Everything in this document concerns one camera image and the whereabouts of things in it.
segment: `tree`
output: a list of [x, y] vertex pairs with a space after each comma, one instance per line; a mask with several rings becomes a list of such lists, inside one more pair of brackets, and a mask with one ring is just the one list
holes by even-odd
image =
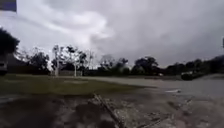
[[100, 60], [100, 66], [107, 71], [113, 68], [114, 63], [115, 63], [115, 59], [110, 54], [103, 55]]
[[16, 51], [19, 40], [6, 30], [0, 28], [0, 55], [10, 54]]
[[86, 69], [86, 64], [88, 63], [86, 60], [87, 55], [86, 55], [86, 53], [79, 51], [78, 56], [79, 56], [79, 58], [78, 58], [79, 70], [84, 72], [84, 70]]
[[133, 67], [135, 72], [136, 70], [140, 70], [141, 68], [144, 70], [145, 75], [153, 75], [155, 72], [158, 63], [156, 59], [150, 56], [146, 56], [144, 58], [140, 58], [135, 61], [135, 66]]
[[35, 53], [31, 56], [29, 64], [35, 66], [38, 70], [48, 70], [49, 56], [43, 52]]

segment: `pavement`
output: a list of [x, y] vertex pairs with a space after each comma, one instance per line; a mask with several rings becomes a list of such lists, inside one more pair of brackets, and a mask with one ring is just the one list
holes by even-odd
[[224, 80], [222, 79], [197, 79], [194, 81], [164, 81], [114, 77], [83, 77], [83, 79], [157, 88], [157, 90], [164, 92], [179, 90], [182, 95], [200, 96], [206, 98], [224, 98]]

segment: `sky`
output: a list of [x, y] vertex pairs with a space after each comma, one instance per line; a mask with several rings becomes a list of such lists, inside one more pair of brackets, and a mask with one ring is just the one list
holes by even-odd
[[55, 44], [111, 54], [133, 63], [153, 56], [161, 67], [223, 54], [224, 0], [17, 0], [0, 25], [20, 49]]

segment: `grass field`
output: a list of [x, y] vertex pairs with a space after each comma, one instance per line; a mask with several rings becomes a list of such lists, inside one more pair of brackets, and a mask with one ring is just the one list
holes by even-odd
[[7, 75], [0, 77], [0, 94], [83, 95], [117, 93], [138, 88], [140, 87], [50, 76]]

